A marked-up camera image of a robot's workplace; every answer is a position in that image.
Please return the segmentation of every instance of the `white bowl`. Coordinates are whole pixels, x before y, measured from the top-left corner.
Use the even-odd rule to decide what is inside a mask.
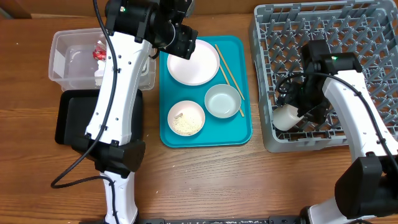
[[[241,107],[241,95],[230,85],[215,85],[206,93],[205,106],[217,118],[230,118]]]
[[[203,40],[197,40],[195,44],[190,60],[174,55],[167,58],[167,68],[171,76],[184,85],[205,84],[214,78],[220,67],[220,57],[211,44]]]
[[[190,115],[200,117],[201,121],[202,121],[200,129],[197,130],[196,132],[190,133],[190,134],[178,133],[174,127],[173,121],[180,114],[190,114]],[[180,101],[180,102],[174,104],[174,106],[170,109],[169,114],[167,115],[167,122],[169,124],[170,129],[175,134],[178,134],[180,136],[193,136],[194,134],[198,133],[203,128],[203,125],[205,124],[205,112],[204,112],[203,108],[199,104],[195,103],[194,101],[188,101],[188,100]]]

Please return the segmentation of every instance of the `blue tray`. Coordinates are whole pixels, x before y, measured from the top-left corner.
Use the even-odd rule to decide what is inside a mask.
[[[242,100],[241,113],[236,113],[231,118],[219,119],[211,115],[205,107],[207,90],[217,84],[226,84],[221,69],[208,83],[199,86],[187,86],[176,81],[167,69],[167,53],[160,53],[160,138],[168,147],[204,147],[240,145],[248,142],[252,136],[250,97],[246,64],[241,40],[234,36],[199,37],[212,46],[220,48],[229,69],[238,83],[244,99]],[[235,87],[223,61],[220,64],[226,72],[230,84]],[[167,124],[167,115],[171,107],[179,101],[191,100],[197,102],[205,111],[206,121],[199,133],[183,137],[175,134]]]

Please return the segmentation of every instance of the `bowl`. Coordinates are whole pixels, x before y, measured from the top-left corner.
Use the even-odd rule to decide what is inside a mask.
[[[180,101],[176,103],[167,115],[170,129],[180,136],[193,136],[205,124],[205,112],[194,101]]]
[[[184,85],[205,84],[214,78],[220,67],[220,57],[211,44],[197,40],[195,45],[190,60],[174,55],[167,58],[167,68],[171,76]]]
[[[230,118],[241,107],[241,95],[230,85],[215,85],[206,93],[205,106],[216,118]]]

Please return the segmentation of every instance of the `gray basket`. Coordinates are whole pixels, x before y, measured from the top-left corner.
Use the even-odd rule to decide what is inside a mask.
[[[393,1],[333,1],[267,4],[254,10],[249,30],[259,86],[264,146],[270,152],[310,151],[347,144],[333,109],[326,122],[299,122],[287,132],[275,130],[275,84],[302,72],[299,52],[309,40],[325,39],[331,52],[354,52],[367,88],[392,135],[398,136],[398,10]]]

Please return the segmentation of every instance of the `bowl of rice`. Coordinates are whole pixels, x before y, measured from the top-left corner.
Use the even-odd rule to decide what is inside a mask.
[[[180,101],[170,109],[167,122],[175,134],[193,136],[205,124],[205,112],[194,101]]]

